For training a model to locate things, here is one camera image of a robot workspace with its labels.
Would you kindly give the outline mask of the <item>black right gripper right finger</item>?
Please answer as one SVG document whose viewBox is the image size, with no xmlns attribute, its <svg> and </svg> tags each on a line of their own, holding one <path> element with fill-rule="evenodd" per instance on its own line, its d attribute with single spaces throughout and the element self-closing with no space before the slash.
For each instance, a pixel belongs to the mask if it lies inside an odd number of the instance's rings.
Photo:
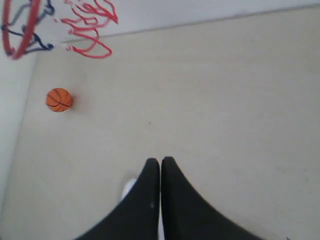
<svg viewBox="0 0 320 240">
<path fill-rule="evenodd" d="M 161 213 L 166 240 L 260 240 L 212 207 L 173 157 L 161 163 Z"/>
</svg>

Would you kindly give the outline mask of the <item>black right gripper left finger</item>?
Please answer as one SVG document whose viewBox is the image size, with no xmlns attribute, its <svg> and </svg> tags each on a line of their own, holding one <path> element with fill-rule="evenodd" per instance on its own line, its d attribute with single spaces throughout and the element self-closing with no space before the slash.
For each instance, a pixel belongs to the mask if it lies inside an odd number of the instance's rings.
<svg viewBox="0 0 320 240">
<path fill-rule="evenodd" d="M 156 240 L 160 212 L 160 165 L 146 160 L 135 184 L 119 204 L 79 240 Z"/>
</svg>

